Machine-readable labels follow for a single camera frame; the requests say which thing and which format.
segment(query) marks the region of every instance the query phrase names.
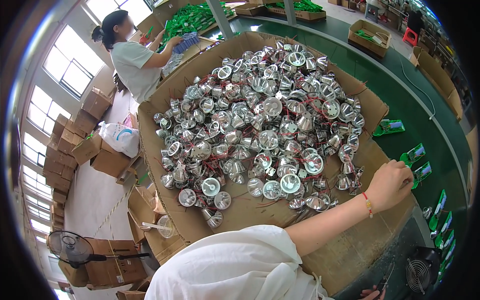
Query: power cord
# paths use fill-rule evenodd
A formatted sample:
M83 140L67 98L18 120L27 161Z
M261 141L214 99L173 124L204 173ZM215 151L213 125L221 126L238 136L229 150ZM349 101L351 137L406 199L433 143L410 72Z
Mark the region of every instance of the power cord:
M383 32L376 32L375 34L378 35L378 36L384 35L384 36L387 37L387 40L388 40L388 36L387 36L385 33L383 33ZM419 91L421 91L422 93L424 93L425 96L427 96L427 98L430 100L430 103L432 104L432 108L433 108L433 114L432 114L428 119L431 121L432 118L433 118L433 117L435 116L435 114L436 114L435 105L433 104L432 99L430 98L429 95L427 95L427 93L425 93L422 89L420 89L418 86L416 86L416 85L410 80L410 78L407 77L407 75L405 74L405 69L404 69L404 67L403 67L402 58L400 57L400 53L399 53L398 51L397 51L396 53L397 53L397 55L398 55L398 60L400 60L400 64L402 65L402 72L403 72L403 75L405 76L405 78L406 78L414 87L416 87L416 89L418 89Z

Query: black fan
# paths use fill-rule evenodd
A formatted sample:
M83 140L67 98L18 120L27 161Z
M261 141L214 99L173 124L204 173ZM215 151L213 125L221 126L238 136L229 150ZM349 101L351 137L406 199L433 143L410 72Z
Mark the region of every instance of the black fan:
M101 255L94 254L92 245L78 234L66 231L55 230L48 235L48 248L61 261L66 262L74 269L78 269L87 262L101 262L108 258L129 259L136 257L150 256L149 253L131 254L131 255Z
M425 295L428 287L437 281L441 257L440 249L418 247L407 259L407 283L414 292Z

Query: red stool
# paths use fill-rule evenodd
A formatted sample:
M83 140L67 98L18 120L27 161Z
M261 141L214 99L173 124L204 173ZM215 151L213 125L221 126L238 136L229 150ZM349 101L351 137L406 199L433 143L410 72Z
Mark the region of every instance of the red stool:
M415 31L411 30L410 28L407 27L407 30L405 31L405 34L403 35L403 41L407 41L409 43L412 44L412 46L416 46L417 45L417 42L419 40L419 35L417 35L415 33Z

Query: red glove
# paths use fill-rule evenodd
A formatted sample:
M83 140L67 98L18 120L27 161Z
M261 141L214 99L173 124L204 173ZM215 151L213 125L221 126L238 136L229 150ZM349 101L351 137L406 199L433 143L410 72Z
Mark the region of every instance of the red glove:
M148 38L146 37L146 34L140 35L140 41L138 43L142 46L145 46L146 44L148 44Z

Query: black hair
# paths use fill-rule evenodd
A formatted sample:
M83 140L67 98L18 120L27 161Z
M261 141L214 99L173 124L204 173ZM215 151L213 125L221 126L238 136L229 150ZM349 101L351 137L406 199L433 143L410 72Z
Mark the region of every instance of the black hair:
M103 19L102 26L97 26L92 32L94 42L102 41L108 52L113 49L115 43L115 32L113 27L121 25L128 17L128 11L118 10L110 13Z

